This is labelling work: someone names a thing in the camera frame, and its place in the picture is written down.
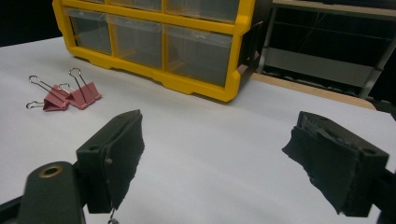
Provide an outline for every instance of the pink binder clip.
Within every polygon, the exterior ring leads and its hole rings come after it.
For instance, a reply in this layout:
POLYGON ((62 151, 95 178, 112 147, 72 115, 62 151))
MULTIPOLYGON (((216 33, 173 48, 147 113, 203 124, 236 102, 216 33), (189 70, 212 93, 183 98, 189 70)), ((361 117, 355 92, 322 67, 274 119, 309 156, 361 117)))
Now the pink binder clip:
POLYGON ((102 98, 102 95, 96 89, 95 84, 93 82, 85 83, 84 78, 81 76, 81 70, 79 68, 72 68, 69 71, 69 75, 73 77, 78 85, 78 90, 72 90, 70 95, 66 98, 73 106, 77 107, 78 109, 85 109, 88 105, 93 104, 96 100, 102 98), (78 75, 81 78, 84 86, 81 87, 79 82, 75 76, 73 76, 72 71, 78 70, 78 75))
POLYGON ((43 82, 37 76, 29 76, 29 81, 37 86, 43 88, 48 92, 44 98, 44 103, 39 103, 33 101, 26 105, 26 108, 31 109, 35 107, 43 107, 44 111, 56 111, 56 110, 66 110, 69 102, 66 100, 67 92, 59 90, 58 86, 54 85, 51 87, 47 83, 43 82), (32 78, 35 77, 38 82, 34 82, 32 78), (46 85, 49 89, 42 86, 40 83, 46 85))

